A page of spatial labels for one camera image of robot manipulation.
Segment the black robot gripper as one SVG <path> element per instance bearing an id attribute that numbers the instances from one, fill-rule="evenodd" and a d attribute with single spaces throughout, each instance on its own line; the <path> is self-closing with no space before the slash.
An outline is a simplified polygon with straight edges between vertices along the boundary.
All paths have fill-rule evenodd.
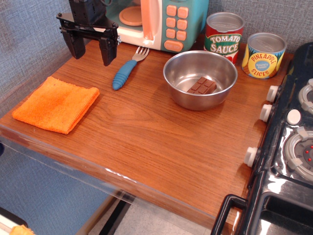
<path id="1" fill-rule="evenodd" d="M 70 0 L 71 11 L 57 14 L 64 41 L 75 59 L 86 52 L 84 39 L 99 40 L 104 66 L 116 58 L 118 24 L 106 16 L 111 3 L 111 0 Z"/>

